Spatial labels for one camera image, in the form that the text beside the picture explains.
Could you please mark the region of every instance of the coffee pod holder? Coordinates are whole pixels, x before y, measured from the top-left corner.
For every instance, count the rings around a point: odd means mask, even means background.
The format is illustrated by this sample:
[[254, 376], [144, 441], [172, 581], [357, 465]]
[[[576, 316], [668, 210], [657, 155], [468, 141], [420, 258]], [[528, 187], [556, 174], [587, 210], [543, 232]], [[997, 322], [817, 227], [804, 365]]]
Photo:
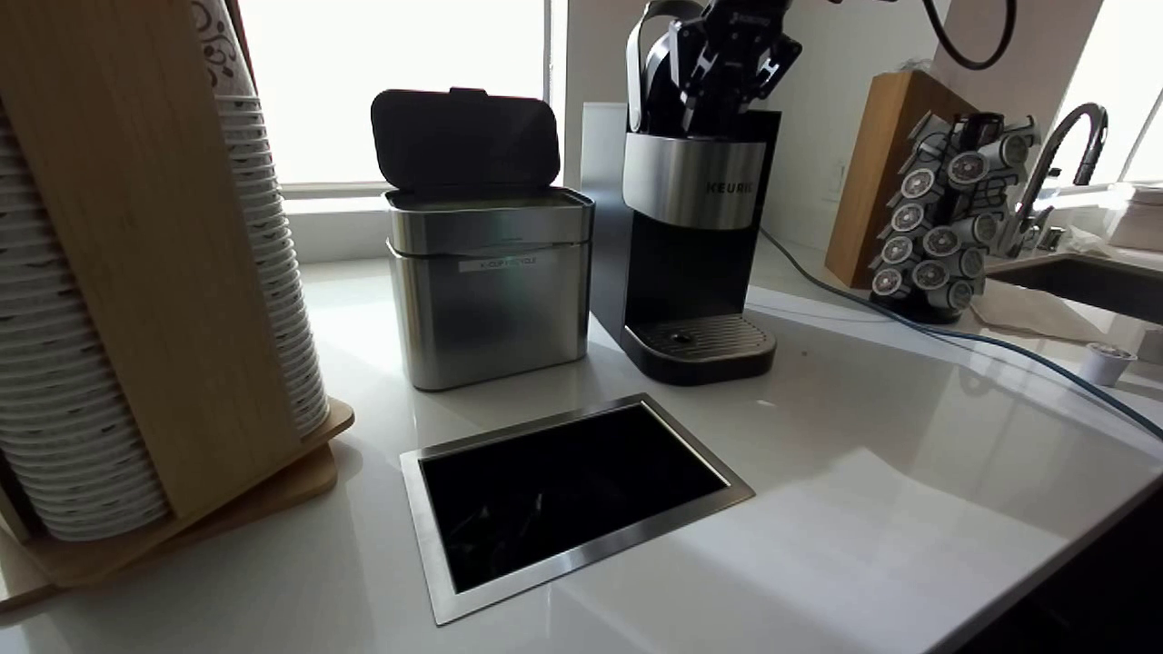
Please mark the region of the coffee pod holder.
[[984, 258], [1011, 226], [1007, 187], [1024, 183], [1032, 122], [997, 111], [932, 116], [909, 129], [868, 294], [914, 322], [957, 322], [984, 289]]
[[53, 541], [0, 465], [0, 613], [335, 482], [298, 436], [188, 0], [0, 0], [0, 100], [144, 442], [167, 519]]

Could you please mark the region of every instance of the wooden knife block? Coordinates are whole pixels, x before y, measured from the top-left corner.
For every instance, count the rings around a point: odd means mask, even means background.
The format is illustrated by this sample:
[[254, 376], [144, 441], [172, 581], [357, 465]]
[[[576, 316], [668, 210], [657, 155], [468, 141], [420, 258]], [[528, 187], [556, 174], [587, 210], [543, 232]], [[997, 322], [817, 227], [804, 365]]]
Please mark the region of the wooden knife block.
[[294, 436], [186, 0], [0, 0], [0, 98], [172, 504], [156, 525], [66, 545], [6, 477], [19, 551], [70, 587], [290, 471], [352, 410], [329, 399], [329, 425]]
[[886, 201], [900, 186], [897, 166], [909, 155], [909, 129], [927, 111], [950, 118], [975, 111], [975, 105], [920, 68], [871, 78], [826, 255], [827, 273], [848, 287], [871, 282], [868, 265], [890, 216]]

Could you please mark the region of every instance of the window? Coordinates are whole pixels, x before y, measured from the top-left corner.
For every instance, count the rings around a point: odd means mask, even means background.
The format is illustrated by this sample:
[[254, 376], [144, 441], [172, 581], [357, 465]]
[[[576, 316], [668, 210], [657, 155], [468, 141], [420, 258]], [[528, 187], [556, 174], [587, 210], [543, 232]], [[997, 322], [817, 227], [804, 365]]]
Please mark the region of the window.
[[[1109, 0], [1100, 3], [1087, 36], [1083, 57], [1066, 92], [1062, 111], [1079, 100], [1100, 100], [1110, 116], [1103, 153], [1095, 170], [1095, 186], [1103, 183], [1149, 183], [1163, 179], [1163, 38], [1159, 38], [1159, 0]], [[1055, 186], [1068, 186], [1074, 161], [1087, 141], [1087, 122], [1058, 150], [1066, 170]]]
[[238, 0], [281, 183], [381, 183], [369, 98], [384, 87], [543, 98], [543, 3]]

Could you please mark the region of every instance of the stainless steel canister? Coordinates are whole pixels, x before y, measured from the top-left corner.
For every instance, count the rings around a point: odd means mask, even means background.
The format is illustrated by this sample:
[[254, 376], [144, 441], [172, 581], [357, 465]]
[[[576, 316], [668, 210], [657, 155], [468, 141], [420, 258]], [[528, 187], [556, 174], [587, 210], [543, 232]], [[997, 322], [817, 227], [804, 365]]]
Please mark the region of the stainless steel canister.
[[586, 355], [592, 203], [405, 203], [387, 214], [411, 385], [453, 387]]

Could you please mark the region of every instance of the stainless steel frame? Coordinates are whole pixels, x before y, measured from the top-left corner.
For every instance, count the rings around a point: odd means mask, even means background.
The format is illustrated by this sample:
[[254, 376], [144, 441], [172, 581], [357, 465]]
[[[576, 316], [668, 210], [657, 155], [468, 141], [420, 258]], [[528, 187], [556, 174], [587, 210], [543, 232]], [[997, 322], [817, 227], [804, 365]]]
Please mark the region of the stainless steel frame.
[[[724, 491], [713, 491], [713, 495], [695, 497], [685, 504], [675, 504], [668, 512], [654, 512], [654, 516], [645, 516], [638, 523], [628, 523], [621, 530], [611, 530], [602, 537], [580, 541], [580, 545], [563, 550], [563, 551], [556, 551], [548, 560], [519, 565], [519, 570], [513, 570], [506, 576], [494, 576], [488, 583], [457, 592], [453, 581], [450, 581], [445, 557], [444, 557], [444, 537], [440, 537], [440, 525], [434, 525], [434, 512], [432, 512], [432, 497], [430, 497], [430, 487], [426, 487], [426, 477], [420, 477], [420, 460], [460, 455], [460, 449], [476, 449], [476, 448], [489, 448], [489, 442], [506, 442], [506, 441], [523, 441], [523, 436], [535, 436], [542, 428], [586, 422], [586, 419], [625, 410], [625, 405], [649, 410], [713, 477], [724, 479]], [[661, 533], [668, 533], [668, 530], [675, 530], [683, 523], [695, 523], [701, 516], [713, 516], [718, 510], [730, 510], [730, 504], [752, 497], [752, 487], [741, 477], [734, 477], [713, 449], [703, 449], [649, 396], [625, 396], [625, 399], [613, 399], [611, 405], [597, 405], [597, 410], [580, 410], [580, 413], [556, 413], [556, 419], [542, 419], [542, 422], [484, 432], [484, 436], [471, 436], [471, 441], [457, 441], [457, 442], [445, 442], [445, 448], [405, 449], [405, 455], [399, 455], [399, 471], [404, 471], [404, 487], [405, 487], [413, 537], [416, 537], [416, 550], [420, 550], [420, 565], [426, 565], [426, 576], [430, 576], [430, 600], [432, 600], [434, 625], [445, 625], [445, 620], [457, 620], [463, 613], [476, 613], [476, 609], [484, 609], [489, 604], [501, 604], [508, 596], [539, 587], [539, 583], [543, 583], [551, 576], [563, 576], [563, 575], [580, 570], [580, 565], [587, 565], [597, 560], [606, 560], [606, 557], [613, 557], [621, 550], [631, 550], [638, 541], [661, 537]]]

